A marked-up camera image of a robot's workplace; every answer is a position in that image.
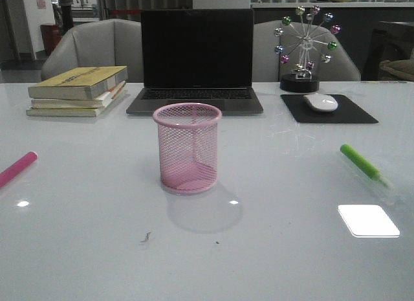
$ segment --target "black mouse pad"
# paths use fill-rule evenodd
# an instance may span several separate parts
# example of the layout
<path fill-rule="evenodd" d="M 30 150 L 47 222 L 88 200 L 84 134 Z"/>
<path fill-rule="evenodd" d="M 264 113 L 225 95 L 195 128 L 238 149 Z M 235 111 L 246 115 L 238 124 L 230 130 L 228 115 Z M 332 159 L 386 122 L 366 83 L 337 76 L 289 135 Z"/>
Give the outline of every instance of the black mouse pad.
<path fill-rule="evenodd" d="M 378 121 L 344 95 L 331 95 L 338 108 L 330 112 L 312 110 L 301 94 L 281 95 L 289 111 L 299 123 L 374 124 Z"/>

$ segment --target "floor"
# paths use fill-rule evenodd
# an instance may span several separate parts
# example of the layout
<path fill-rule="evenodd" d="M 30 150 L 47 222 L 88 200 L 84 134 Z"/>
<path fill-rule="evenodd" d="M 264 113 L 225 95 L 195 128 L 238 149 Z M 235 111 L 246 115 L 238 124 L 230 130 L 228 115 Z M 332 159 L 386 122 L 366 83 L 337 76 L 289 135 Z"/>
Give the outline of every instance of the floor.
<path fill-rule="evenodd" d="M 0 83 L 38 83 L 45 60 L 0 62 Z"/>

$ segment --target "pink mesh pencil holder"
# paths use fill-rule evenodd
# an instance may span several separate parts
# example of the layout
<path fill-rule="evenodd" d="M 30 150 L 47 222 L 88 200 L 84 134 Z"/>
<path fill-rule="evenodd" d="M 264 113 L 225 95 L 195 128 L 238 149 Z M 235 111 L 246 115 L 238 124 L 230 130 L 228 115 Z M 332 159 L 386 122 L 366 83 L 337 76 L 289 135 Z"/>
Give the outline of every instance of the pink mesh pencil holder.
<path fill-rule="evenodd" d="M 161 183 L 179 194 L 194 194 L 217 181 L 217 122 L 221 111 L 198 104 L 172 104 L 153 114 L 158 124 Z"/>

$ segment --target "highlighter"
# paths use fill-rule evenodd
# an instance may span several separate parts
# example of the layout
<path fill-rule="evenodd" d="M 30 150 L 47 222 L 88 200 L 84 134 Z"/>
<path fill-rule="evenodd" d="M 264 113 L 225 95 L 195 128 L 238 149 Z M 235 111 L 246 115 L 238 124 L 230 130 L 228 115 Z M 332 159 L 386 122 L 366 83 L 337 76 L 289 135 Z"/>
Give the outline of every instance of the highlighter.
<path fill-rule="evenodd" d="M 371 180 L 380 183 L 384 188 L 389 190 L 394 189 L 391 181 L 385 178 L 381 172 L 373 166 L 365 157 L 360 155 L 354 148 L 348 144 L 343 144 L 340 151 L 354 163 L 360 170 L 363 171 Z"/>
<path fill-rule="evenodd" d="M 36 152 L 30 151 L 18 159 L 13 165 L 0 173 L 0 188 L 11 181 L 15 176 L 21 173 L 27 166 L 31 165 L 38 155 Z"/>

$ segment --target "chair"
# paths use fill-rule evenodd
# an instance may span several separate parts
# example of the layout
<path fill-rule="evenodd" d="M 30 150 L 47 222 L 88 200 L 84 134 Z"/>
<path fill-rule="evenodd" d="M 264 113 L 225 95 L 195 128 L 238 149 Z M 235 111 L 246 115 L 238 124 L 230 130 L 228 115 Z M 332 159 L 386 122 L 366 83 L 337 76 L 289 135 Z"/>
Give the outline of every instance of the chair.
<path fill-rule="evenodd" d="M 108 19 L 71 28 L 41 69 L 45 80 L 75 67 L 128 66 L 128 81 L 143 82 L 141 24 Z"/>
<path fill-rule="evenodd" d="M 274 53 L 276 45 L 284 45 L 286 52 L 289 45 L 295 45 L 296 38 L 286 34 L 298 35 L 303 32 L 301 23 L 291 23 L 292 26 L 285 26 L 281 21 L 269 21 L 254 25 L 254 41 L 253 41 L 253 81 L 254 82 L 277 82 L 280 81 L 281 76 L 289 74 L 293 70 L 295 64 L 298 63 L 299 48 L 289 55 L 290 61 L 288 63 L 280 63 L 279 56 Z M 281 37 L 275 37 L 274 29 L 282 28 L 284 34 Z M 310 59 L 314 62 L 315 67 L 312 74 L 316 75 L 321 81 L 360 81 L 361 75 L 358 68 L 352 62 L 348 54 L 342 48 L 336 37 L 324 27 L 313 25 L 315 29 L 313 36 L 323 34 L 317 38 L 321 42 L 337 43 L 337 48 L 332 51 L 327 51 L 327 47 L 322 43 L 314 43 L 313 46 L 318 50 L 311 50 L 309 52 Z M 332 56 L 329 63 L 321 62 L 321 53 Z"/>

